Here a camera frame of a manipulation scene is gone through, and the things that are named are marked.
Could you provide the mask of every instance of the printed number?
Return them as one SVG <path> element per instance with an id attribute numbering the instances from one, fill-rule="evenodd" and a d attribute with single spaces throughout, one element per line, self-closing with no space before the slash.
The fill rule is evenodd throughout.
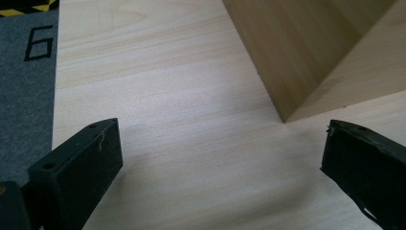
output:
<path id="1" fill-rule="evenodd" d="M 51 57 L 51 53 L 52 53 L 52 43 L 54 42 L 53 38 L 45 38 L 45 39 L 40 39 L 37 41 L 33 41 L 34 38 L 34 34 L 36 31 L 41 31 L 41 30 L 49 30 L 52 29 L 53 26 L 44 26 L 44 27 L 36 27 L 36 28 L 32 28 L 31 32 L 30 32 L 30 38 L 28 40 L 28 45 L 27 45 L 27 51 L 26 51 L 26 55 L 24 58 L 24 61 L 30 61 L 30 60 L 35 60 L 35 59 L 41 59 L 41 58 L 50 58 Z M 47 53 L 43 54 L 43 55 L 37 55 L 34 57 L 31 57 L 31 50 L 33 49 L 34 45 L 40 44 L 46 42 L 47 43 Z"/>

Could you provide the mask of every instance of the hazard tape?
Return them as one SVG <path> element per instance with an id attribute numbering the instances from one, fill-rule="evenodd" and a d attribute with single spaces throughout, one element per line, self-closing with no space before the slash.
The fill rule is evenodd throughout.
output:
<path id="1" fill-rule="evenodd" d="M 0 17 L 17 16 L 17 15 L 33 13 L 33 12 L 48 12 L 48 11 L 57 9 L 58 7 L 59 7 L 59 0 L 50 0 L 50 2 L 47 5 L 1 10 Z"/>

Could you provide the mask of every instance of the wooden table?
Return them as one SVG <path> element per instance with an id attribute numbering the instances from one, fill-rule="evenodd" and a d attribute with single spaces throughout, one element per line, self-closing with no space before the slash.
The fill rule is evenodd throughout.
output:
<path id="1" fill-rule="evenodd" d="M 319 171 L 326 130 L 406 145 L 406 92 L 283 124 L 219 0 L 66 0 L 59 20 L 54 147 L 121 129 L 84 229 L 380 229 Z"/>

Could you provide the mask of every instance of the wooden box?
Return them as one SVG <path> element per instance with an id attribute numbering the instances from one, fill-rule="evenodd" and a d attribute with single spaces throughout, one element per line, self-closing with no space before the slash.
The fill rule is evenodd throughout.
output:
<path id="1" fill-rule="evenodd" d="M 406 0 L 223 0 L 284 122 L 406 89 Z"/>

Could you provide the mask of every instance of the floor mat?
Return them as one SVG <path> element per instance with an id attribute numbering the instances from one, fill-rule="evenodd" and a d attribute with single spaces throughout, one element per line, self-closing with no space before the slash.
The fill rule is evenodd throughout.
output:
<path id="1" fill-rule="evenodd" d="M 52 147 L 58 10 L 0 18 L 0 181 Z"/>

